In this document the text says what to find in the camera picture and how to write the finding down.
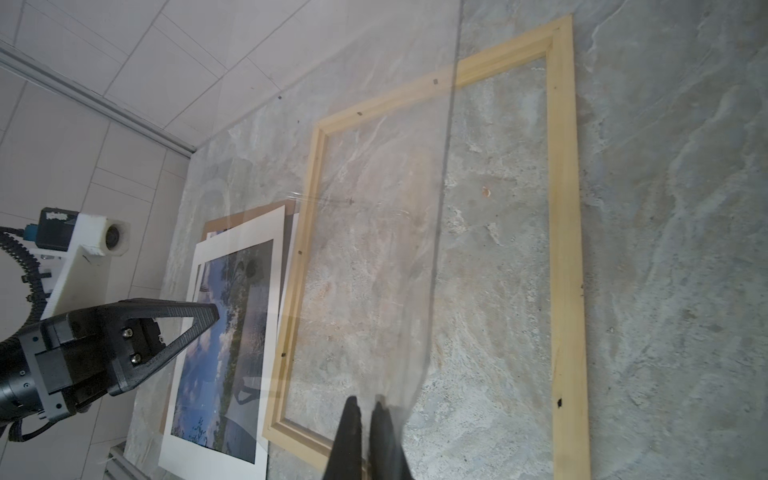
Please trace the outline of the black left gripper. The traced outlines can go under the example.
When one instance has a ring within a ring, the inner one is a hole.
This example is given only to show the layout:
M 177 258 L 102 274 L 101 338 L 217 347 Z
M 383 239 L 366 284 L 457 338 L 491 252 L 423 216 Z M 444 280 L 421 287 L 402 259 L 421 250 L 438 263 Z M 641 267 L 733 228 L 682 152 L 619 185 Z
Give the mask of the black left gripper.
M 165 342 L 159 323 L 172 319 L 192 324 Z M 34 415 L 55 423 L 127 393 L 218 320 L 213 304 L 129 299 L 19 331 L 1 343 L 1 424 Z

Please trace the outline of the clear acrylic sheet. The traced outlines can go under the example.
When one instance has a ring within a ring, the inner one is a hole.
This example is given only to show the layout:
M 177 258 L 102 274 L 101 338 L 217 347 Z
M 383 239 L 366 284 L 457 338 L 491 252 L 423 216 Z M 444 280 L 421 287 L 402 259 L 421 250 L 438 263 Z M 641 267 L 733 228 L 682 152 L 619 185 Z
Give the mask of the clear acrylic sheet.
M 273 452 L 326 458 L 344 403 L 401 430 L 429 362 L 459 1 L 306 1 L 249 54 L 274 94 L 222 134 L 234 212 L 295 205 L 265 349 Z

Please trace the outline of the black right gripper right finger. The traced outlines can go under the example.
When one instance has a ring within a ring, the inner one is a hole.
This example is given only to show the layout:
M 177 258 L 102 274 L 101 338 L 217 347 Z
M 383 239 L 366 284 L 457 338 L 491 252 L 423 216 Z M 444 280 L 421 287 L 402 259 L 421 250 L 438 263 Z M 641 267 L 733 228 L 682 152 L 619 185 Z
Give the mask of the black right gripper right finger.
M 377 401 L 369 433 L 369 476 L 373 480 L 413 480 L 390 410 Z

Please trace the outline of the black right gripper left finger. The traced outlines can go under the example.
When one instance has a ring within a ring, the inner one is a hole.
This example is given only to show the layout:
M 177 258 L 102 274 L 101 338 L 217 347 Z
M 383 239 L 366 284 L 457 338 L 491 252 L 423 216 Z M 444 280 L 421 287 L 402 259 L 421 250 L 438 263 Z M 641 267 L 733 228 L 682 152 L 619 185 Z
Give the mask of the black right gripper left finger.
M 347 398 L 333 441 L 323 480 L 363 477 L 362 421 L 356 396 Z

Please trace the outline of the landscape photo print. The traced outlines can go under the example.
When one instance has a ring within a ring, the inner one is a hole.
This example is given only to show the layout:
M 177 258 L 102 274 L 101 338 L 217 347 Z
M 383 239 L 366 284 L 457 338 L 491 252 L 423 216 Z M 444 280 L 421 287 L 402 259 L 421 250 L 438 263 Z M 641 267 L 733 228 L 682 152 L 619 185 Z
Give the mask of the landscape photo print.
M 274 242 L 203 263 L 194 300 L 219 320 L 185 354 L 170 433 L 254 464 Z

